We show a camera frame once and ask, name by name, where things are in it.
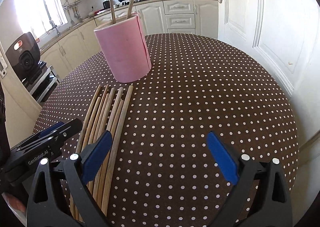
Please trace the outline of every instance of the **polka dot tablecloth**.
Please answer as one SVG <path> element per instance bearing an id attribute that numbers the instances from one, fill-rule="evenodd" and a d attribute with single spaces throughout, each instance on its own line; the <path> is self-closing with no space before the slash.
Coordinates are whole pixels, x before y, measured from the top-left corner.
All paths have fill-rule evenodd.
<path id="1" fill-rule="evenodd" d="M 210 131 L 240 154 L 279 158 L 289 188 L 298 165 L 290 105 L 275 80 L 240 50 L 189 34 L 146 36 L 152 69 L 133 82 L 113 174 L 114 226 L 206 226 L 231 191 L 206 146 Z M 49 97 L 35 132 L 82 121 L 98 85 L 118 89 L 102 53 L 72 71 Z M 75 152 L 78 135 L 62 147 Z M 63 183 L 69 202 L 68 186 Z M 255 195 L 253 184 L 239 220 Z"/>

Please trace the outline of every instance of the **table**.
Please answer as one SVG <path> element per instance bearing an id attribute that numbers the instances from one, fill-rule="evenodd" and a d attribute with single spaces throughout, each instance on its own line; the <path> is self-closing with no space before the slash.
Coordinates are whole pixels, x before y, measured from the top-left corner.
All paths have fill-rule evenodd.
<path id="1" fill-rule="evenodd" d="M 298 165 L 290 105 L 268 72 L 240 50 L 191 34 L 146 36 L 152 69 L 132 83 L 112 179 L 108 219 L 114 226 L 206 226 L 232 185 L 206 147 L 214 130 L 239 153 L 279 158 L 289 188 Z M 84 120 L 101 84 L 116 82 L 102 53 L 72 71 L 45 103 L 34 131 L 59 121 Z M 78 135 L 62 148 L 76 149 Z M 68 187 L 63 184 L 69 199 Z M 255 185 L 239 220 L 245 218 Z"/>

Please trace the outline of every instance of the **window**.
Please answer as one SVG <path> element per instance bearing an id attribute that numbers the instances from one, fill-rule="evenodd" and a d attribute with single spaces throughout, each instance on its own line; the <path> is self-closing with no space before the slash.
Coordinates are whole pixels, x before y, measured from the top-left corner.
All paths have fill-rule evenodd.
<path id="1" fill-rule="evenodd" d="M 67 18 L 57 0 L 14 0 L 18 21 L 23 33 L 31 32 L 39 38 L 52 28 L 66 24 Z"/>

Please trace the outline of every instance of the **faucet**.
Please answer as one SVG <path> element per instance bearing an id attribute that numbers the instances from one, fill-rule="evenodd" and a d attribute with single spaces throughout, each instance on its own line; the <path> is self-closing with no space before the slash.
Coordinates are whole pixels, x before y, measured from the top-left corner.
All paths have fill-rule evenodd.
<path id="1" fill-rule="evenodd" d="M 56 31 L 57 31 L 57 35 L 58 35 L 58 36 L 61 36 L 61 32 L 59 32 L 59 30 L 58 30 L 58 28 L 57 28 L 56 24 L 54 24 L 54 21 L 53 21 L 53 20 L 49 20 L 49 22 L 50 22 L 50 24 L 51 24 L 52 28 L 55 28 L 55 29 L 56 29 Z"/>

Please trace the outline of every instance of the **pink cup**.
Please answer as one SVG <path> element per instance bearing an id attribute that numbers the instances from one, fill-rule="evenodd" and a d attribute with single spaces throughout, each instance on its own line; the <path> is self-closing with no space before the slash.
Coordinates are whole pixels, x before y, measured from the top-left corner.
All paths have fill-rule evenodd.
<path id="1" fill-rule="evenodd" d="M 114 78 L 121 83 L 141 79 L 151 61 L 138 14 L 106 22 L 94 30 Z"/>

